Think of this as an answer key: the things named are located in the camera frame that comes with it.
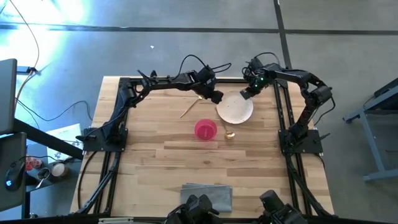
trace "concrete floor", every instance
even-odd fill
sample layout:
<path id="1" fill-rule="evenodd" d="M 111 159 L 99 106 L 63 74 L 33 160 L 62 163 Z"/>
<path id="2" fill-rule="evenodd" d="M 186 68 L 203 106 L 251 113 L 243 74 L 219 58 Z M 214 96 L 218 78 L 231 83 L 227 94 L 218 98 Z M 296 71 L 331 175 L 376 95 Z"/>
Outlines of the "concrete floor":
<path id="1" fill-rule="evenodd" d="M 27 21 L 46 24 L 278 28 L 272 0 L 217 0 L 200 4 L 195 0 L 75 0 L 68 4 L 55 0 L 33 1 L 29 7 L 39 11 L 34 14 L 23 6 L 24 0 L 14 2 L 21 6 L 19 9 Z M 395 0 L 279 2 L 286 29 L 398 29 Z M 21 22 L 10 4 L 0 14 L 0 21 Z M 279 34 L 67 32 L 47 31 L 43 27 L 34 27 L 34 32 L 40 45 L 37 68 L 42 72 L 24 88 L 21 101 L 46 118 L 54 117 L 79 100 L 89 102 L 93 115 L 104 75 L 137 75 L 136 69 L 174 74 L 187 54 L 196 54 L 214 66 L 231 62 L 231 69 L 220 75 L 234 77 L 239 77 L 244 62 L 259 52 L 273 51 L 283 60 Z M 398 178 L 363 182 L 364 174 L 376 171 L 374 159 L 361 124 L 354 121 L 348 125 L 341 120 L 362 106 L 375 90 L 397 77 L 397 36 L 288 35 L 287 45 L 294 68 L 309 70 L 333 87 L 336 109 L 322 119 L 318 128 L 322 133 L 331 133 L 323 141 L 323 147 L 335 213 L 345 218 L 397 223 Z M 36 49 L 28 30 L 0 29 L 0 59 L 13 57 L 20 65 L 31 65 L 35 61 Z M 273 62 L 271 57 L 264 60 Z M 187 70 L 201 68 L 194 60 L 184 66 Z M 18 85 L 23 79 L 23 76 L 18 78 Z M 315 119 L 329 106 L 323 106 Z M 16 116 L 34 126 L 22 108 L 17 109 Z M 75 123 L 81 123 L 82 127 L 90 125 L 84 105 L 75 106 L 56 121 L 38 122 L 44 131 Z M 42 216 L 67 214 L 74 181 L 34 192 L 32 212 Z M 54 194 L 59 191 L 71 196 L 61 198 Z M 51 205 L 55 203 L 62 209 L 52 210 Z M 0 219 L 20 218 L 18 209 L 0 213 Z"/>

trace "wooden table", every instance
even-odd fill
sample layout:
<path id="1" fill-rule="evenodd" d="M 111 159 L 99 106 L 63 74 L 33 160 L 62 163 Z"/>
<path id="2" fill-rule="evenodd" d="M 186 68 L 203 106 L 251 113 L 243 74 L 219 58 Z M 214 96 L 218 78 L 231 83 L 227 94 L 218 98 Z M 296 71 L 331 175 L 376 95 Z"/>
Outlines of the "wooden table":
<path id="1" fill-rule="evenodd" d="M 109 120 L 119 78 L 104 77 L 94 127 Z M 237 83 L 216 86 L 222 92 L 246 87 Z M 296 84 L 289 83 L 289 91 L 297 119 L 304 101 Z M 280 127 L 273 87 L 253 98 L 254 112 L 248 121 L 227 124 L 227 128 L 236 133 L 233 140 L 224 138 L 215 104 L 210 100 L 202 100 L 179 118 L 196 99 L 193 91 L 158 90 L 152 91 L 137 108 L 129 110 L 129 137 L 119 166 L 113 217 L 166 217 L 179 205 L 180 189 L 186 183 L 232 186 L 233 212 L 222 213 L 221 217 L 258 217 L 264 210 L 259 196 L 269 189 L 275 190 L 285 203 L 291 203 L 286 163 L 277 136 Z M 200 141 L 193 133 L 195 123 L 205 118 L 218 126 L 214 141 Z M 98 185 L 103 157 L 104 153 L 97 153 L 87 167 L 81 185 L 82 203 Z M 308 187 L 323 207 L 333 213 L 321 161 L 310 154 L 302 157 Z M 104 192 L 102 207 L 108 196 L 107 189 Z M 297 193 L 304 211 L 301 191 Z M 71 212 L 77 210 L 75 191 Z"/>

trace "white paper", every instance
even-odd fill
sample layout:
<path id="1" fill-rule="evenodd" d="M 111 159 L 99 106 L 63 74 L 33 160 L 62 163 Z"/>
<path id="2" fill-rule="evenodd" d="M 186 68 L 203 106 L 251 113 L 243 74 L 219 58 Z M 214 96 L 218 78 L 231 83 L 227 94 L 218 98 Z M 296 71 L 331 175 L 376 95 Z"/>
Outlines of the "white paper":
<path id="1" fill-rule="evenodd" d="M 71 126 L 67 126 L 64 128 L 58 128 L 52 131 L 47 131 L 47 134 L 52 135 L 56 138 L 59 138 L 61 140 L 64 140 L 66 143 L 71 144 L 72 146 L 76 146 L 79 149 L 83 150 L 83 143 L 79 140 L 76 139 L 76 136 L 81 135 L 81 130 L 80 130 L 80 124 L 74 124 Z M 65 160 L 68 158 L 71 158 L 68 155 L 65 155 L 61 152 L 58 152 L 54 149 L 51 149 L 47 147 L 47 155 L 54 157 L 54 159 L 60 159 L 60 160 Z M 53 159 L 48 158 L 48 162 L 54 162 Z"/>

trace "white plate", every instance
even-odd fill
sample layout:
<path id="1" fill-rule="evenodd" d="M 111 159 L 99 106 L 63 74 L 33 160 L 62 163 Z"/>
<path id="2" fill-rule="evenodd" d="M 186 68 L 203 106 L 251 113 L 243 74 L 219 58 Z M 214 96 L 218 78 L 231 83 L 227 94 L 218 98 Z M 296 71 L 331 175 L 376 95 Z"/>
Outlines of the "white plate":
<path id="1" fill-rule="evenodd" d="M 229 91 L 217 104 L 217 113 L 227 123 L 240 124 L 253 114 L 253 101 L 250 98 L 245 100 L 238 90 Z"/>

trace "gray cloth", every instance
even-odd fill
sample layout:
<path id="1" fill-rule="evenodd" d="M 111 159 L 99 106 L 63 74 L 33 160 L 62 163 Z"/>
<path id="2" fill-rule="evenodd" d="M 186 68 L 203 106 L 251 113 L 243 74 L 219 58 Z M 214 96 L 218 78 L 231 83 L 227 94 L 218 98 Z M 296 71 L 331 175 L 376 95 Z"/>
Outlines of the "gray cloth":
<path id="1" fill-rule="evenodd" d="M 183 184 L 180 203 L 186 203 L 189 196 L 207 195 L 213 208 L 219 212 L 232 212 L 232 187 L 228 185 Z"/>

